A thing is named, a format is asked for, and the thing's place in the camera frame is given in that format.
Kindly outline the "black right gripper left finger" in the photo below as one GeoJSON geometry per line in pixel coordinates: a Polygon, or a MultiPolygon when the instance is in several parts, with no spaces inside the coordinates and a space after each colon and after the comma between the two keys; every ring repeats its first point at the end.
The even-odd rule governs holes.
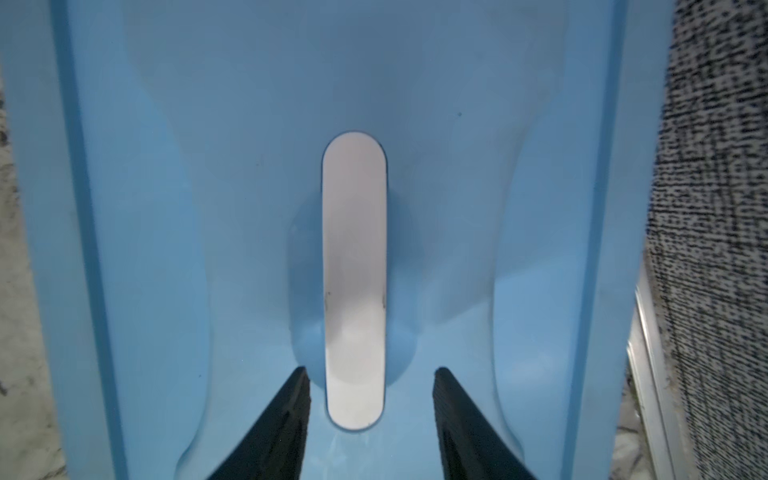
{"type": "Polygon", "coordinates": [[[304,367],[289,375],[212,479],[298,479],[301,476],[311,410],[304,367]]]}

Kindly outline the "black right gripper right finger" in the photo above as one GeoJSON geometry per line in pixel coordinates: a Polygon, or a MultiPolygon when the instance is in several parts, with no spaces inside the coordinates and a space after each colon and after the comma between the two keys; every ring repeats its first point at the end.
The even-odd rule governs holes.
{"type": "Polygon", "coordinates": [[[445,479],[535,479],[448,368],[435,371],[432,397],[445,479]]]}

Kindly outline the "blue plastic bin lid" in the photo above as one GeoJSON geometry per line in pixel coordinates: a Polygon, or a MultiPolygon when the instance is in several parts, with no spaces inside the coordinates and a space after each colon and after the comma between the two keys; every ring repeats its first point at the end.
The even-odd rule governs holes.
{"type": "Polygon", "coordinates": [[[73,479],[208,479],[289,375],[298,479],[443,479],[448,368],[609,475],[671,1],[5,1],[73,479]]]}

